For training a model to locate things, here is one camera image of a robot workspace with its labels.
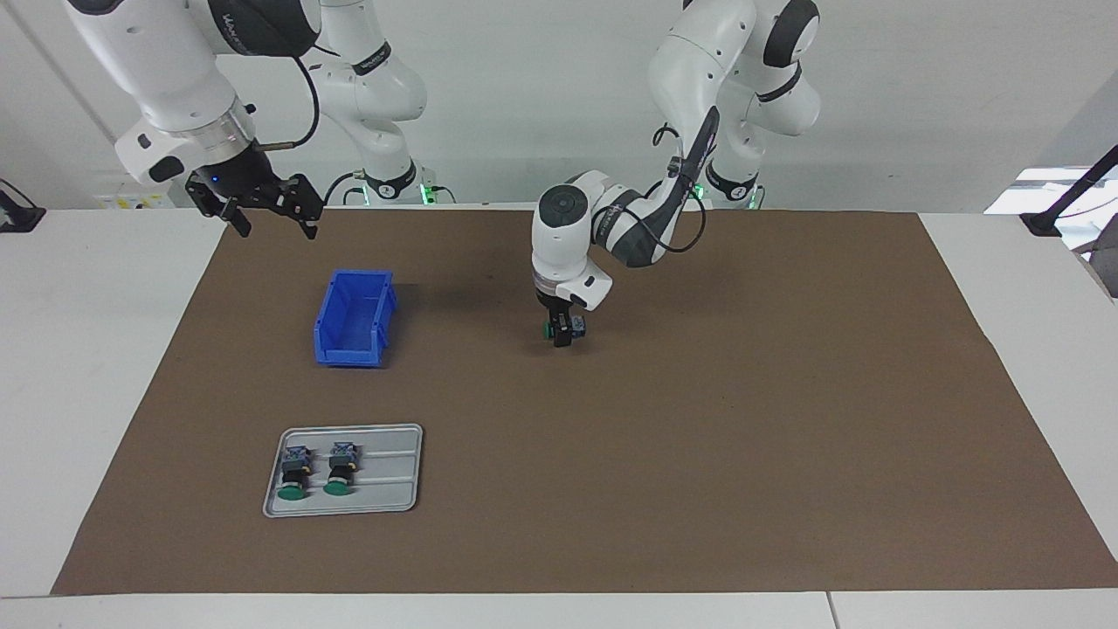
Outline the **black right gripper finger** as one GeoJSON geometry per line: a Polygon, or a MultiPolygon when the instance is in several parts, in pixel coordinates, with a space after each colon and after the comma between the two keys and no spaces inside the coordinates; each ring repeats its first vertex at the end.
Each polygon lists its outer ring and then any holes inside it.
{"type": "Polygon", "coordinates": [[[231,226],[240,238],[248,238],[252,235],[252,223],[249,223],[240,206],[235,202],[206,202],[203,203],[203,217],[222,220],[222,222],[231,226]]]}
{"type": "Polygon", "coordinates": [[[295,174],[280,182],[280,215],[297,223],[307,240],[315,240],[323,199],[310,179],[295,174]]]}

